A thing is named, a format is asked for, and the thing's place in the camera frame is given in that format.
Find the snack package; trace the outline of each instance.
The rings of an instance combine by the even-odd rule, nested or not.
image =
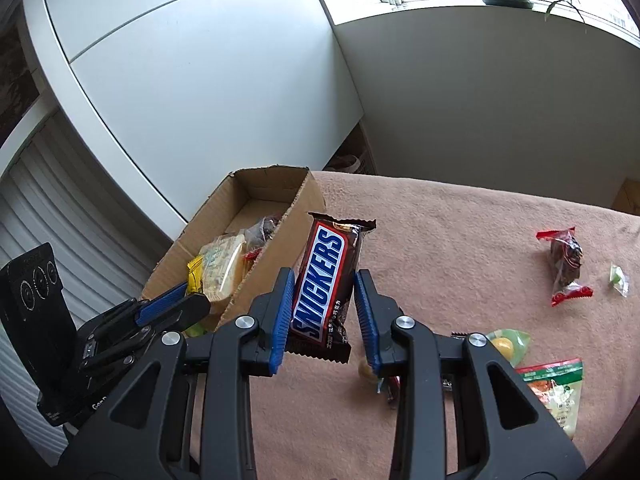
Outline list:
[[[245,260],[254,261],[258,257],[264,245],[271,239],[273,233],[276,231],[281,217],[282,215],[265,216],[241,232],[246,239]]]
[[[202,292],[202,254],[187,263],[186,294]]]
[[[578,283],[582,265],[582,248],[575,239],[575,227],[564,231],[541,231],[538,240],[551,242],[550,259],[555,273],[551,306],[556,306],[570,298],[588,298],[593,295],[590,286]]]
[[[529,349],[529,343],[531,343],[531,336],[528,333],[512,328],[494,330],[487,334],[486,338],[494,344],[513,367],[518,366],[522,361],[524,354]]]
[[[200,249],[202,292],[213,313],[222,312],[244,278],[244,235],[223,235]]]
[[[620,296],[626,298],[629,294],[629,278],[622,272],[622,269],[614,264],[611,264],[609,270],[609,283],[615,288]]]
[[[204,335],[207,331],[200,323],[196,323],[191,325],[187,330],[182,332],[187,337],[198,337],[199,335]]]
[[[377,375],[373,373],[371,366],[367,362],[366,358],[362,358],[358,363],[358,374],[367,383],[375,384],[379,394],[386,392],[386,402],[394,410],[398,407],[400,398],[400,377],[385,377],[379,379]]]
[[[376,221],[309,214],[314,221],[296,280],[287,351],[346,363],[351,346],[344,320],[353,275],[362,235],[375,229]]]
[[[517,373],[554,416],[570,439],[574,438],[582,389],[582,360],[518,368]]]

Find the black device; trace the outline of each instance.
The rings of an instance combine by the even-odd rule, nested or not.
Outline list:
[[[294,279],[280,270],[273,291],[215,333],[166,332],[120,381],[60,457],[65,480],[252,480],[250,376],[282,362]],[[199,472],[189,441],[196,374],[207,373]]]
[[[367,361],[400,377],[390,480],[575,480],[586,466],[574,443],[508,361],[479,333],[434,334],[356,273]],[[450,379],[458,468],[446,472],[442,377]]]
[[[76,331],[62,288],[49,243],[0,270],[0,320],[53,426],[82,426],[162,332],[185,330],[210,309],[179,285],[152,301],[130,298]]]
[[[65,480],[255,480],[250,376],[282,360],[293,272],[247,316],[185,340],[164,332],[87,420],[51,470]],[[390,480],[576,480],[585,471],[574,444],[482,334],[446,337],[404,316],[356,273],[355,301],[367,360],[400,377]],[[196,374],[206,372],[201,463],[190,465]],[[442,377],[452,384],[459,471],[446,474]]]

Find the snickers logo text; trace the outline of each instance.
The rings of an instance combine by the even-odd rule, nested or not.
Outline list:
[[[318,343],[325,337],[326,326],[334,310],[335,289],[346,240],[337,232],[319,225],[309,254],[298,277],[291,316],[291,329]]]

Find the pink blanket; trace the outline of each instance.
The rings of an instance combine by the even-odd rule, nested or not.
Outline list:
[[[420,180],[315,173],[329,214],[376,218],[360,268],[381,294],[434,332],[517,328],[532,335],[523,365],[579,356],[584,383],[575,444],[588,464],[640,394],[640,218],[593,206]],[[550,306],[548,242],[539,230],[576,226],[582,280],[593,298]],[[631,277],[608,286],[615,262]],[[358,375],[364,356],[355,307],[347,365],[285,354],[278,375],[252,379],[260,480],[388,478],[396,412]],[[456,470],[448,420],[448,467]]]

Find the green snack package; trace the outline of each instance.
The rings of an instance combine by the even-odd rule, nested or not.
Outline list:
[[[531,343],[531,336],[528,333],[512,328],[494,330],[487,334],[486,338],[494,344],[513,367],[522,361],[524,354],[529,349],[529,343]]]
[[[187,337],[198,337],[199,335],[206,334],[207,331],[204,330],[203,326],[200,323],[196,323],[194,325],[191,325],[187,330],[185,330],[182,333]]]
[[[570,439],[574,438],[582,389],[582,360],[518,368],[517,373],[554,416]]]

